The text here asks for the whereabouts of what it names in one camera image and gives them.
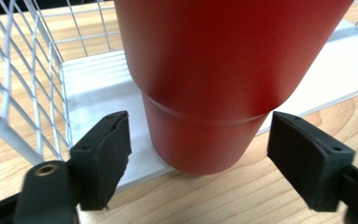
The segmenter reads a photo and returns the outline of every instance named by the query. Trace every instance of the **white wire rack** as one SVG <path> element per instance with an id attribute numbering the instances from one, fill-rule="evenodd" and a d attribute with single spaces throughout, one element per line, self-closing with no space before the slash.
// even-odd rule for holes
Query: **white wire rack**
<path id="1" fill-rule="evenodd" d="M 117 51 L 112 60 L 124 65 L 114 72 L 126 70 L 113 2 L 72 6 L 65 1 L 67 7 L 42 10 L 35 0 L 0 0 L 5 12 L 0 15 L 0 153 L 14 149 L 31 164 L 67 160 L 73 127 L 81 122 L 70 122 L 67 93 L 73 87 L 66 85 L 65 62 L 81 59 L 72 63 L 79 65 L 89 56 Z M 96 20 L 93 27 L 90 20 Z M 358 17 L 352 22 L 358 26 Z M 8 170 L 18 165 L 10 163 Z"/>

